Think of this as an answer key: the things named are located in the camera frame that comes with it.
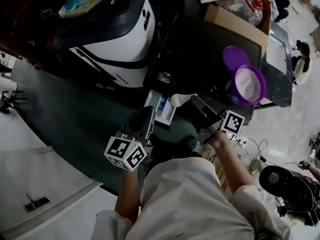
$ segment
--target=purple container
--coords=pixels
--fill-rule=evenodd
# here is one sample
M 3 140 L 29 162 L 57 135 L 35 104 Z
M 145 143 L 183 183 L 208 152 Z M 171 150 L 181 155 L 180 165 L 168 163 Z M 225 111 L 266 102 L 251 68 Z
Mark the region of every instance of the purple container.
M 249 101 L 246 100 L 239 92 L 237 85 L 236 85 L 236 74 L 237 71 L 241 70 L 241 69 L 249 69 L 251 71 L 253 71 L 260 83 L 260 94 L 259 94 L 259 98 L 255 101 Z M 266 80 L 264 75 L 261 73 L 261 71 L 256 68 L 253 65 L 250 64 L 244 64 L 241 65 L 239 68 L 237 68 L 234 71 L 234 74 L 230 80 L 229 83 L 229 87 L 227 88 L 227 94 L 230 97 L 230 99 L 232 100 L 233 103 L 235 104 L 246 104 L 246 105 L 254 105 L 259 103 L 265 96 L 267 93 L 267 84 L 266 84 Z
M 222 52 L 222 59 L 230 71 L 236 71 L 241 65 L 250 64 L 247 54 L 237 46 L 228 46 Z

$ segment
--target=sleeve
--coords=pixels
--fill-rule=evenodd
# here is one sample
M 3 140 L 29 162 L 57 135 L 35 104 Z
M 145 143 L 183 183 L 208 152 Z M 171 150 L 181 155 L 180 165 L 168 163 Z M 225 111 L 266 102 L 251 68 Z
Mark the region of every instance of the sleeve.
M 231 203 L 249 221 L 255 232 L 268 230 L 276 239 L 294 239 L 288 223 L 267 209 L 256 186 L 244 185 L 238 188 Z
M 294 71 L 292 72 L 293 76 L 296 79 L 299 79 L 302 76 L 304 71 L 305 61 L 303 59 L 299 59 L 298 63 L 295 66 Z
M 103 210 L 96 215 L 91 240 L 124 240 L 133 223 L 113 210 Z

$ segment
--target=small box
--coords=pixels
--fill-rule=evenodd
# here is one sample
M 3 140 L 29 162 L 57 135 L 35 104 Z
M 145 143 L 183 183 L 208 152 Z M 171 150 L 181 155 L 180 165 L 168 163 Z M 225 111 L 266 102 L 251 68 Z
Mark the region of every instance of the small box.
M 133 171 L 147 156 L 147 153 L 138 141 L 112 136 L 104 155 L 114 166 Z
M 162 95 L 160 92 L 150 90 L 144 103 L 144 107 L 152 106 L 155 110 L 156 121 L 169 126 L 174 117 L 176 107 L 172 106 L 171 98 Z

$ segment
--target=cable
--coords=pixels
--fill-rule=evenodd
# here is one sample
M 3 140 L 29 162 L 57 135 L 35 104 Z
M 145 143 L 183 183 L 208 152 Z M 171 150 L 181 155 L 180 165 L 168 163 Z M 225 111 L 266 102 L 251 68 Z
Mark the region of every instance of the cable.
M 283 165 L 281 165 L 281 166 L 289 165 L 289 164 L 294 164 L 294 165 L 296 165 L 296 166 L 298 166 L 298 167 L 299 167 L 299 165 L 298 165 L 296 162 L 286 162 L 286 163 L 284 163 L 284 164 L 283 164 Z
M 249 157 L 249 159 L 250 159 L 250 168 L 251 168 L 251 166 L 252 166 L 252 159 L 251 159 L 251 157 L 250 157 L 250 155 L 249 155 L 249 152 L 248 152 L 247 148 L 245 147 L 244 149 L 245 149 L 246 154 L 248 155 L 248 157 Z
M 261 152 L 264 151 L 264 150 L 268 147 L 268 145 L 269 145 L 269 143 L 268 143 L 268 141 L 267 141 L 266 139 L 263 139 L 263 140 L 260 142 L 259 145 L 257 144 L 257 142 L 256 142 L 253 138 L 248 138 L 247 141 L 253 141 L 253 142 L 255 143 L 256 147 L 258 148 L 258 154 L 256 155 L 255 159 L 258 159 L 258 156 L 259 156 L 259 157 L 260 157 L 260 160 L 261 160 L 263 163 L 267 162 L 267 163 L 272 164 L 272 165 L 274 165 L 274 166 L 278 166 L 278 165 L 276 165 L 276 164 L 273 163 L 273 162 L 269 162 L 267 159 L 265 159 L 265 158 L 262 156 L 262 153 L 261 153 Z M 260 146 L 261 146 L 261 144 L 262 144 L 263 142 L 266 142 L 266 146 L 265 146 L 263 149 L 260 149 Z
M 211 156 L 208 161 L 212 163 L 213 160 L 211 161 L 211 159 L 215 157 L 217 157 L 216 153 L 214 153 L 213 156 Z
M 263 122 L 262 122 L 258 127 L 254 126 L 254 125 L 251 125 L 251 124 L 248 124 L 248 126 L 251 126 L 251 127 L 253 127 L 253 128 L 259 129 L 260 126 L 262 126 L 262 125 L 265 123 L 265 118 L 262 116 L 262 114 L 260 114 L 260 110 L 258 110 L 258 114 L 259 114 L 260 117 L 262 118 Z
M 244 141 L 244 144 L 246 144 L 248 141 L 253 141 L 254 143 L 255 143 L 255 145 L 256 145 L 256 147 L 258 148 L 258 154 L 256 155 L 256 158 L 258 158 L 258 156 L 260 156 L 260 158 L 264 158 L 263 156 L 262 156 L 262 151 L 264 151 L 267 147 L 268 147 L 268 145 L 269 145 L 269 143 L 268 143 L 268 141 L 266 140 L 266 139 L 263 139 L 261 142 L 260 142 L 260 144 L 258 145 L 257 144 L 257 142 L 253 139 L 253 138 L 248 138 L 248 139 L 246 139 L 245 141 Z M 266 146 L 262 149 L 262 150 L 260 150 L 260 146 L 261 146 L 261 144 L 262 144 L 262 142 L 266 142 Z
M 280 203 L 278 197 L 275 196 L 274 199 L 275 199 L 276 205 L 277 205 L 277 206 L 281 206 L 281 203 Z

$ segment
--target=plastic bottle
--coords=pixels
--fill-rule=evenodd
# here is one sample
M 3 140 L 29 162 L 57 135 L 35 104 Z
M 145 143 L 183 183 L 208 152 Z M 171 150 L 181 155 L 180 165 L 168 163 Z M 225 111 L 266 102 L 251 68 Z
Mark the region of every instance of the plastic bottle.
M 230 12 L 241 19 L 257 26 L 263 19 L 264 4 L 261 0 L 236 0 Z

